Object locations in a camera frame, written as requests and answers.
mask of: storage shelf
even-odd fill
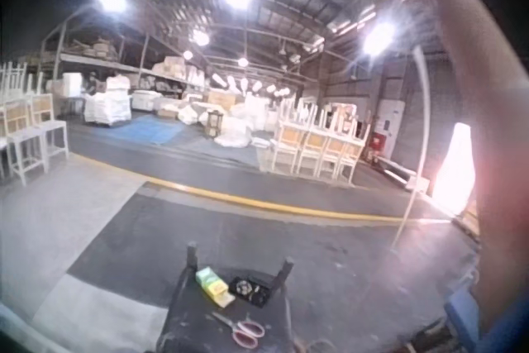
[[[167,79],[167,80],[171,80],[173,82],[179,82],[179,83],[189,84],[191,86],[198,87],[198,88],[203,88],[203,86],[200,86],[198,84],[190,83],[190,82],[188,82],[187,80],[184,80],[184,79],[177,79],[177,78],[173,78],[171,76],[166,76],[164,74],[157,74],[156,72],[153,72],[150,69],[145,69],[145,68],[140,69],[140,68],[136,68],[134,66],[119,64],[117,62],[98,60],[97,58],[84,57],[82,55],[71,55],[71,54],[65,54],[65,53],[62,53],[60,55],[60,59],[61,59],[61,61],[64,61],[64,62],[71,62],[71,63],[74,63],[74,64],[85,64],[85,65],[101,66],[103,68],[118,69],[118,70],[122,70],[122,71],[125,71],[125,72],[132,72],[132,73],[135,73],[135,74],[140,73],[140,70],[141,70],[141,72],[143,74],[148,74],[150,76],[155,76],[156,78]]]
[[[74,64],[102,66],[104,68],[119,69],[125,72],[140,73],[140,68],[134,66],[119,64],[118,62],[98,60],[97,58],[83,57],[82,55],[61,53],[60,60],[64,62],[72,62]]]

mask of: yellow painted curb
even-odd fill
[[[151,182],[153,184],[157,184],[157,185],[164,186],[166,188],[178,190],[179,192],[189,193],[189,194],[199,196],[202,198],[211,198],[214,200],[221,200],[223,202],[258,208],[260,210],[270,210],[270,211],[276,211],[276,212],[286,212],[286,213],[293,214],[293,215],[334,218],[334,219],[351,220],[351,221],[373,221],[373,222],[401,222],[402,221],[401,217],[382,217],[378,215],[369,215],[369,214],[322,211],[322,210],[314,210],[311,208],[301,208],[301,207],[287,206],[284,204],[263,202],[260,200],[254,200],[253,198],[243,198],[241,196],[233,196],[233,195],[226,194],[226,193],[213,192],[211,190],[194,188],[194,187],[187,186],[187,185],[177,184],[175,182],[170,182],[170,181],[166,181],[163,179],[150,177],[149,175],[138,174],[138,173],[135,173],[134,171],[130,171],[128,169],[122,169],[120,167],[116,167],[115,165],[109,165],[107,163],[103,163],[102,161],[90,159],[82,155],[76,154],[76,156],[90,163],[101,165],[103,167],[108,167],[108,168],[119,170],[119,171],[123,171],[128,174],[133,174],[135,176],[142,177],[146,179],[148,182]],[[409,221],[428,223],[428,221],[430,220],[424,219],[424,220],[409,220]]]

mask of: red scissors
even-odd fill
[[[245,349],[255,349],[258,345],[257,340],[265,336],[265,328],[258,322],[245,320],[235,324],[232,320],[221,314],[213,312],[212,315],[219,322],[223,322],[231,328],[231,337],[237,345],[244,347]]]

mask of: table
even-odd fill
[[[252,276],[266,283],[274,278],[254,270],[213,270],[228,284],[236,276]],[[293,352],[290,308],[285,286],[279,288],[262,309],[238,298],[227,308],[220,309],[196,282],[195,269],[188,266],[180,275],[179,284],[171,299],[158,340],[157,353],[248,352],[233,341],[231,330],[211,316],[212,312],[219,312],[234,322],[250,318],[262,324],[266,334],[260,338],[258,347],[253,350],[255,352]]]

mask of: wall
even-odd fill
[[[446,157],[454,125],[464,122],[464,114],[450,61],[437,57],[427,62],[431,80],[431,131],[424,175],[434,179]],[[317,63],[310,65],[309,69],[314,73]],[[322,85],[326,87],[327,103],[354,103],[361,122],[379,99],[404,101],[406,107],[392,160],[406,168],[417,169],[422,145],[422,91],[411,60],[408,63],[402,59],[387,61],[383,72],[379,65],[351,71],[340,61],[335,61]],[[315,83],[305,90],[303,96],[317,97],[318,91]]]
[[[431,131],[424,176],[434,179],[446,157],[454,125],[464,121],[461,97],[448,60],[428,61],[431,80]],[[422,91],[414,64],[408,67],[402,100],[406,103],[392,160],[417,169],[422,145]]]

